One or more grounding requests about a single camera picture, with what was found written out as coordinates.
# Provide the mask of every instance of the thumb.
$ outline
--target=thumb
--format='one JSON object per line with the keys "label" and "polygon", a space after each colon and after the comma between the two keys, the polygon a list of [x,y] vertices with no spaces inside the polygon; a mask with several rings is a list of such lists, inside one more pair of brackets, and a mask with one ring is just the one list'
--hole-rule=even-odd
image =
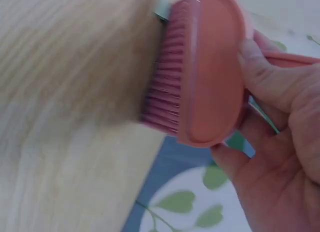
{"label": "thumb", "polygon": [[295,98],[310,86],[313,65],[281,68],[270,64],[253,40],[240,47],[240,63],[246,88],[258,99],[289,113]]}

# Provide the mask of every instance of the leaf print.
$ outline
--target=leaf print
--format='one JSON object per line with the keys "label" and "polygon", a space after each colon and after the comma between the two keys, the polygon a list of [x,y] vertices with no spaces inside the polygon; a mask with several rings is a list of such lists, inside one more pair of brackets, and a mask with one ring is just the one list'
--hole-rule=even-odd
{"label": "leaf print", "polygon": [[307,38],[309,41],[315,42],[317,45],[320,46],[320,43],[317,42],[311,35],[308,34],[308,35],[306,36],[306,38]]}
{"label": "leaf print", "polygon": [[179,191],[163,198],[155,207],[174,213],[189,213],[193,209],[195,198],[195,194],[191,191]]}
{"label": "leaf print", "polygon": [[220,168],[213,165],[206,168],[202,181],[204,186],[209,190],[216,190],[227,180],[226,174]]}
{"label": "leaf print", "polygon": [[207,229],[219,224],[224,219],[222,209],[223,206],[221,204],[209,208],[197,219],[196,226]]}
{"label": "leaf print", "polygon": [[273,42],[276,44],[276,46],[279,47],[280,50],[282,50],[283,52],[287,52],[287,46],[285,46],[285,44],[281,43],[280,41],[276,41],[273,40]]}
{"label": "leaf print", "polygon": [[229,147],[242,151],[244,149],[245,141],[242,134],[239,131],[236,131],[226,143]]}

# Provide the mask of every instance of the pink plastic brush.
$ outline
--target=pink plastic brush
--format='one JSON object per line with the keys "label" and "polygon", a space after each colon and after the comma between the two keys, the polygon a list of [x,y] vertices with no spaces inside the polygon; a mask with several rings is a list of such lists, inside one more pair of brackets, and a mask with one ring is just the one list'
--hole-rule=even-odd
{"label": "pink plastic brush", "polygon": [[[235,0],[174,4],[141,121],[194,147],[222,142],[242,119],[248,102],[238,51],[240,42],[253,33]],[[320,62],[281,52],[263,54],[280,67]]]}

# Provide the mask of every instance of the wooden board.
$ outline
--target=wooden board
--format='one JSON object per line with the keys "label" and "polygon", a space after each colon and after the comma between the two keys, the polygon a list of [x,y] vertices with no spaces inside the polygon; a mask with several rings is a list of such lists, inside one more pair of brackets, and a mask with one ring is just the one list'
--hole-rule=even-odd
{"label": "wooden board", "polygon": [[154,1],[0,0],[1,232],[121,230],[164,137]]}

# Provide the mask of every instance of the fingernail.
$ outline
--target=fingernail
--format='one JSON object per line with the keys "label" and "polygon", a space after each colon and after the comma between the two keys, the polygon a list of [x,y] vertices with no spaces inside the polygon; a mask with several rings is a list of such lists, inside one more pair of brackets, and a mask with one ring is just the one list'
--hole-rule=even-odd
{"label": "fingernail", "polygon": [[252,39],[246,39],[241,43],[240,54],[245,61],[263,56],[259,46]]}

